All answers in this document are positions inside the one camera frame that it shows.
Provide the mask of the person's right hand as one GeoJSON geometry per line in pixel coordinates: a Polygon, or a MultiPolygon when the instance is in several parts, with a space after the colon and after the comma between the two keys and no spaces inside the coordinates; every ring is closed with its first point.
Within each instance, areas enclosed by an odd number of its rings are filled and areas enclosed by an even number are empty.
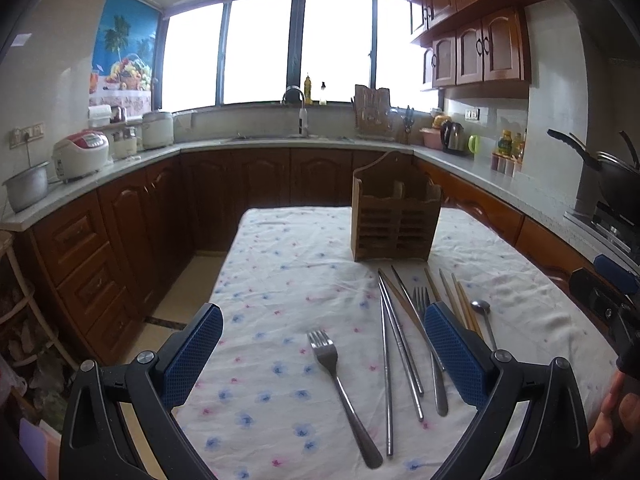
{"type": "Polygon", "coordinates": [[[619,370],[613,375],[610,390],[602,401],[599,416],[589,433],[591,455],[611,444],[614,437],[613,415],[618,417],[630,434],[639,432],[639,396],[634,392],[623,393],[626,378],[627,375],[619,370]]]}

